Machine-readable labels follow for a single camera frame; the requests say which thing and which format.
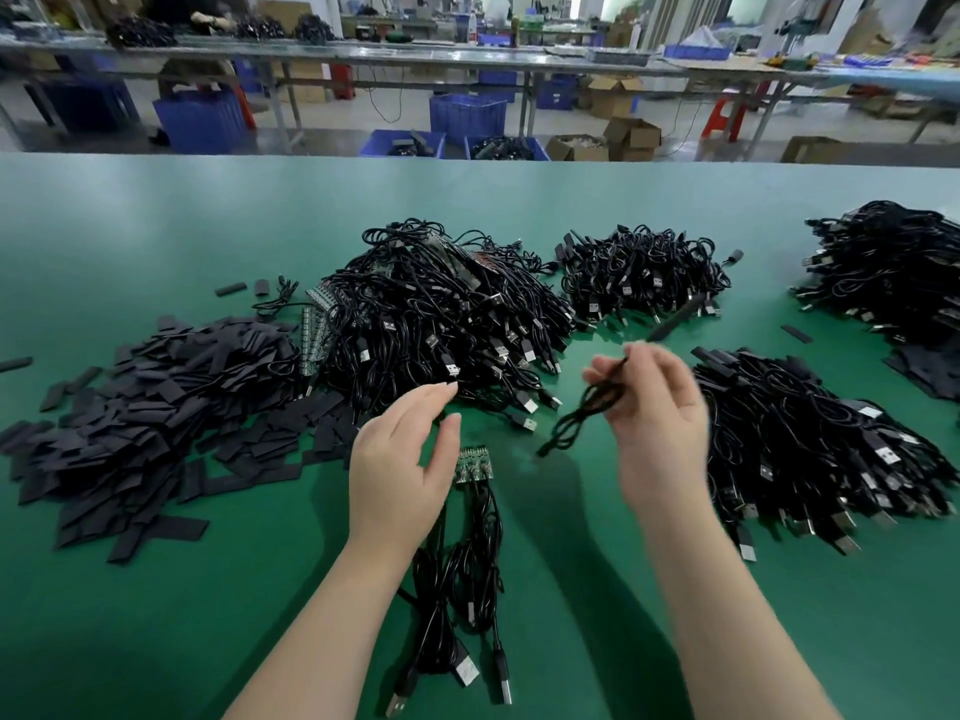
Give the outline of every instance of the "left hand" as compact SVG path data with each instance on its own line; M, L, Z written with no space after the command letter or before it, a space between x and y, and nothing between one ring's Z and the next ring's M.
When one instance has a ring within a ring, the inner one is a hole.
M460 457L459 413L440 424L426 469L419 461L433 421L456 394L456 382L419 386L357 435L350 457L347 546L368 560L405 569L444 507Z

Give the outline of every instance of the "circuit board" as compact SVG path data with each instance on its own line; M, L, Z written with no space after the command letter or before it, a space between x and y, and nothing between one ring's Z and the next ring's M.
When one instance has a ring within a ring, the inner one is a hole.
M493 480L494 466L490 462L490 452L480 444L476 447L463 447L457 459L454 482L468 483L476 480Z

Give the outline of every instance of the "factory floor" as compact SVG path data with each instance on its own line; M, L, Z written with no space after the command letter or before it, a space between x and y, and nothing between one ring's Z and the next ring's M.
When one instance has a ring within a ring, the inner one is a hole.
M74 135L61 139L47 126L37 108L17 80L0 83L0 104L17 123L18 132L30 151L74 152L98 154L169 154L170 149L147 141L159 121L152 102L157 86L149 80L126 82L130 95L142 118L140 126L111 134ZM300 117L305 129L303 143L294 148L301 156L356 156L369 132L374 129L430 130L426 90L380 89L368 93L357 89L353 100L330 100L324 103L301 102ZM255 139L239 151L241 154L279 154L278 130L273 112L266 101L255 99L258 129ZM655 161L735 160L749 145L761 114L748 113L738 143L720 143L719 134L701 141L700 134L711 114L712 102L679 102L677 100L644 99L639 114L663 131L663 145ZM288 127L293 114L283 104ZM507 108L506 132L516 133L520 125L521 105ZM603 119L587 111L537 110L534 135L542 142L555 134L600 135L606 126ZM870 142L857 163L876 166L960 166L960 126L934 122L923 132L919 145L906 144L915 131L913 120L875 119L841 103L820 103L806 106L782 104L770 119L753 161L780 161L790 138L797 135L829 136L844 142ZM0 151L16 151L15 141L0 129ZM448 148L447 158L462 156L457 146Z

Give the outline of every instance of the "green tabletop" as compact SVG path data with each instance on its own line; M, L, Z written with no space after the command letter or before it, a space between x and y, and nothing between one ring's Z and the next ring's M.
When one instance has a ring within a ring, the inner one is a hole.
M960 464L956 405L883 365L887 346L862 324L800 313L786 292L817 242L804 219L880 199L949 208L958 191L950 169L5 154L0 360L35 364L0 374L0 425L37 419L50 384L107 365L158 315L199 324L249 312L249 291L218 299L214 288L277 274L315 283L363 251L369 227L419 217L522 238L546 256L568 229L604 237L622 223L712 238L720 258L745 253L723 317L683 326L670 348L688 360L698 345L801 355L825 386L880 402ZM567 408L580 368L620 343L605 330L574 339L554 386ZM484 681L425 677L404 717L687 717L666 608L619 499L614 440L594 419L571 451L538 459L555 419L545 411L536 435L472 410L463 423L463 444L487 445L496 473L514 705L494 703L490 650L471 638ZM173 506L212 520L202 541L152 541L118 567L105 563L110 541L51 550L57 507L19 508L17 486L0 481L3 716L218 717L343 544L346 482L326 464L298 482ZM960 524L858 524L863 551L851 557L757 525L753 575L847 718L956 717ZM360 717L382 715L412 631L411 609L395 600Z

